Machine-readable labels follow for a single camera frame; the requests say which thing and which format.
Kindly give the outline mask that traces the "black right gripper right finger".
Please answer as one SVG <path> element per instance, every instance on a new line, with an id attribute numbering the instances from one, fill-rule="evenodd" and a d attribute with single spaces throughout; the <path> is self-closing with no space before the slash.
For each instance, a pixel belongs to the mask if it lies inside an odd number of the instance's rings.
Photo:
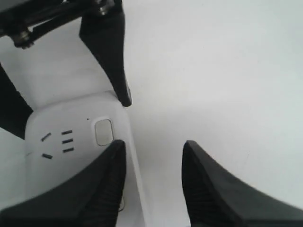
<path id="1" fill-rule="evenodd" d="M 182 156 L 182 188 L 192 227 L 301 227 L 303 211 L 231 174 L 195 141 Z"/>

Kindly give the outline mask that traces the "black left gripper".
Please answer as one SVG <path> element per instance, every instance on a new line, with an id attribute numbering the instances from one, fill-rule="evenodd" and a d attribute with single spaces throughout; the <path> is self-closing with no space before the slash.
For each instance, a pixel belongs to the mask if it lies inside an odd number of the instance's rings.
<path id="1" fill-rule="evenodd" d="M 122 9 L 121 0 L 2 0 L 0 36 L 10 37 L 15 47 L 26 49 L 47 33 L 82 18 L 80 39 L 106 73 L 122 106 L 131 106 Z"/>

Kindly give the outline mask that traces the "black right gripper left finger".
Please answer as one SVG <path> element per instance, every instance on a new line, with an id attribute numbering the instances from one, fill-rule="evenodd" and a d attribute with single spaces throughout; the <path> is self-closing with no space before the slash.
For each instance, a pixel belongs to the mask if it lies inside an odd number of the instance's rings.
<path id="1" fill-rule="evenodd" d="M 125 142 L 113 141 L 74 177 L 0 213 L 2 227 L 114 227 L 125 185 Z"/>

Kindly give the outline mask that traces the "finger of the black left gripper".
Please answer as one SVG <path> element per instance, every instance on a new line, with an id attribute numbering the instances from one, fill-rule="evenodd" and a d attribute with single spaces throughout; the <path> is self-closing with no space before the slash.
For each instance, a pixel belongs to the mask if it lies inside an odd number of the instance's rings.
<path id="1" fill-rule="evenodd" d="M 32 112 L 32 108 L 17 91 L 5 70 L 1 67 L 0 127 L 23 140 L 26 124 Z"/>

